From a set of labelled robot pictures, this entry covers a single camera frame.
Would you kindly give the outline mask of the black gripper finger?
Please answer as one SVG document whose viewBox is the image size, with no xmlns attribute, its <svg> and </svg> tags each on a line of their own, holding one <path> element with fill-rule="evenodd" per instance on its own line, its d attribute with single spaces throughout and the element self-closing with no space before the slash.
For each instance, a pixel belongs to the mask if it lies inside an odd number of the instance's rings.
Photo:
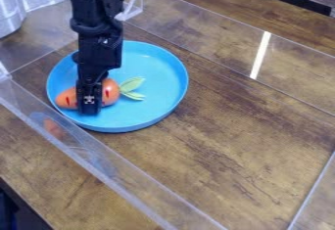
<svg viewBox="0 0 335 230">
<path fill-rule="evenodd" d="M 102 108 L 102 82 L 109 76 L 107 69 L 78 65 L 77 98 L 82 115 L 97 115 Z"/>
</svg>

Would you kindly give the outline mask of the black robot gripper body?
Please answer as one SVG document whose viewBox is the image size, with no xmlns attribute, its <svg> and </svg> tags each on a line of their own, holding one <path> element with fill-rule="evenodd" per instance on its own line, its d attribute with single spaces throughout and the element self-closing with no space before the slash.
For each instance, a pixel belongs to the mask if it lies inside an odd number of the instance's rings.
<svg viewBox="0 0 335 230">
<path fill-rule="evenodd" d="M 123 1 L 71 0 L 70 26 L 79 34 L 75 60 L 82 66 L 122 66 L 123 23 L 117 16 L 123 12 Z"/>
</svg>

